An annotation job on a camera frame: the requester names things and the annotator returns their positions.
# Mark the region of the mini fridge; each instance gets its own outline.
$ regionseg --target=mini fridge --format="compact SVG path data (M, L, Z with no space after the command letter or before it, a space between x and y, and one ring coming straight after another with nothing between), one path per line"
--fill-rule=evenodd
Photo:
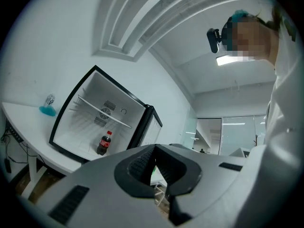
M49 143L61 152L91 161L153 144L161 128L153 106L144 104L94 66L63 104ZM110 146L105 155L98 155L97 147L107 131L112 132Z

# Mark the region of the bottle label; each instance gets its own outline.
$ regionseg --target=bottle label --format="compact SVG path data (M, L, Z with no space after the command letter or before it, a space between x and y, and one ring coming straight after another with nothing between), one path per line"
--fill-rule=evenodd
M110 143L107 142L107 141L102 140L102 141L100 142L100 145L102 145L102 146L104 146L104 147L109 147Z

